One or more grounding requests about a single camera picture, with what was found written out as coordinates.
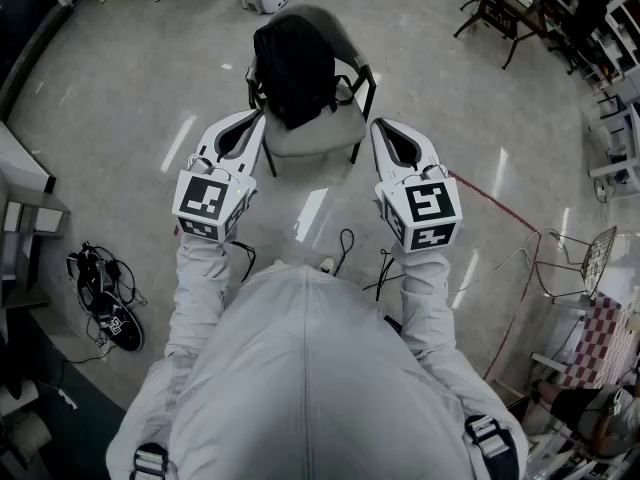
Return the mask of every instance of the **concrete floor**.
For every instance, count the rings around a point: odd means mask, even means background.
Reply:
[[[479,23],[454,39],[473,11],[470,6],[460,12],[465,1],[292,0],[289,5],[308,2],[331,9],[366,53],[380,77],[371,118],[390,117],[423,132],[441,162],[536,229],[550,226],[589,239],[618,224],[635,233],[637,202],[600,205],[586,175],[584,109],[594,101],[587,85],[577,75],[567,76],[563,62],[537,38],[519,46],[507,70],[500,66],[510,42],[496,30]],[[122,405],[160,357],[168,334],[176,286],[178,240],[171,204],[178,172],[209,125],[247,108],[244,74],[253,57],[252,36],[267,20],[242,10],[239,0],[103,5],[80,0],[10,116],[16,136],[57,176],[56,195],[72,212],[65,238],[44,247],[42,277],[54,307],[38,311],[57,312],[91,343],[64,269],[66,254],[84,240],[128,263],[149,299],[137,310],[144,349],[116,350],[106,359],[120,374]],[[190,118],[193,126],[162,172],[176,134]],[[371,202],[378,178],[368,139],[357,164],[348,159],[349,151],[276,159],[280,175],[275,179],[266,160],[259,159],[254,173],[259,194],[238,229],[238,239],[257,251],[256,270],[276,258],[291,263],[338,258],[340,230],[349,227],[356,243],[340,276],[360,286],[377,280],[379,251],[391,247],[393,236]],[[318,211],[303,211],[309,194],[321,189],[327,191]],[[530,235],[477,192],[462,185],[459,190],[464,227],[445,251],[452,290],[493,270]],[[301,233],[305,227],[308,231]],[[534,248],[532,240],[529,249]],[[638,244],[625,251],[625,264],[638,264]],[[230,253],[237,287],[246,256]],[[540,257],[553,260],[558,254],[556,244],[545,238]],[[630,268],[620,297],[638,284],[635,267]],[[565,279],[545,276],[554,286],[566,286]],[[523,382],[531,350],[551,346],[551,332],[531,329],[546,329],[558,314],[535,278],[520,302],[527,277],[524,255],[518,253],[500,272],[450,299],[459,347],[481,374],[513,315],[514,327],[491,376],[502,375],[511,361],[517,366],[510,369],[514,382]],[[384,290],[382,303],[391,313],[399,309],[398,283]],[[108,377],[102,387],[108,391],[112,382]]]

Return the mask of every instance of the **checkered cloth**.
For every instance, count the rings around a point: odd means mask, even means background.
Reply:
[[[627,330],[630,307],[622,308],[604,293],[591,301],[593,316],[584,326],[573,364],[558,378],[566,388],[600,388],[615,384],[627,364],[634,333]]]

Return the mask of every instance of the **white sleeve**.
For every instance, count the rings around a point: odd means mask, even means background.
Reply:
[[[169,424],[178,397],[224,310],[229,281],[228,257],[222,244],[183,234],[178,249],[176,309],[163,359],[154,363],[107,450],[112,480],[127,480],[141,444],[166,448]]]
[[[511,432],[522,477],[528,445],[520,424],[456,348],[453,311],[447,305],[449,263],[439,253],[408,254],[397,244],[392,253],[406,274],[400,290],[402,338],[425,371],[458,397],[465,416],[491,416]]]

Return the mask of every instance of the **wire chair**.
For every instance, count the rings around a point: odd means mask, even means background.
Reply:
[[[609,261],[609,256],[611,255],[611,249],[613,248],[613,242],[616,238],[616,232],[618,230],[617,226],[613,226],[611,229],[600,233],[591,243],[583,242],[582,240],[576,240],[575,238],[571,238],[569,236],[561,235],[560,233],[550,233],[558,242],[562,245],[564,250],[564,254],[567,258],[567,263],[569,265],[580,265],[580,267],[571,266],[568,267],[566,265],[558,265],[556,263],[548,263],[546,261],[536,261],[535,268],[536,274],[538,276],[538,281],[540,282],[540,286],[544,290],[544,292],[550,297],[565,297],[567,295],[576,295],[581,293],[588,293],[589,297],[593,297],[598,289],[598,284],[600,283],[600,279],[602,279],[602,274],[604,273],[604,269],[607,266],[607,262]],[[564,242],[561,239],[571,240],[573,242],[578,242],[579,244],[583,244],[587,246],[587,253],[584,256],[582,262],[572,262],[569,258],[569,252],[567,251]],[[582,281],[585,282],[587,278],[595,279],[591,292],[589,293],[589,288],[585,286],[584,290],[580,290],[577,292],[569,292],[562,293],[559,295],[555,295],[547,290],[546,286],[542,282],[542,278],[540,277],[540,269],[538,265],[549,265],[551,267],[562,268],[565,270],[573,270],[575,272],[579,272],[582,276]]]

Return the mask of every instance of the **strap buckle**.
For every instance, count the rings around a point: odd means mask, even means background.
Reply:
[[[494,418],[490,416],[477,416],[474,420],[472,418],[467,419],[465,429],[471,436],[473,444],[480,447],[485,458],[492,459],[510,450],[500,436],[500,425]]]
[[[133,456],[133,471],[129,480],[165,478],[167,462],[167,451],[162,446],[156,443],[145,443],[138,447]]]

